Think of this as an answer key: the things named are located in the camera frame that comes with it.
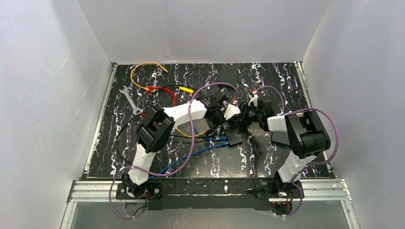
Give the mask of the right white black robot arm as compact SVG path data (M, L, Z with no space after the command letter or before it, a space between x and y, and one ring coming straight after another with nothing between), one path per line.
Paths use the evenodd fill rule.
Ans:
M331 145L317 108L305 108L283 115L275 115L272 100L259 99L256 103L241 102L236 122L241 125L258 123L265 132L284 133L290 153L277 170L275 178L283 183L299 180L303 169Z

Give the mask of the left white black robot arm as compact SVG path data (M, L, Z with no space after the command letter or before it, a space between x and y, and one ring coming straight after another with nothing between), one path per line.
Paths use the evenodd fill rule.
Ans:
M153 105L136 128L136 152L127 173L120 176L122 190L140 198L145 193L145 183L158 173L150 171L155 155L168 142L173 130L179 125L193 124L195 120L206 119L210 129L216 129L239 109L228 102L228 96L195 95L185 104L174 107Z

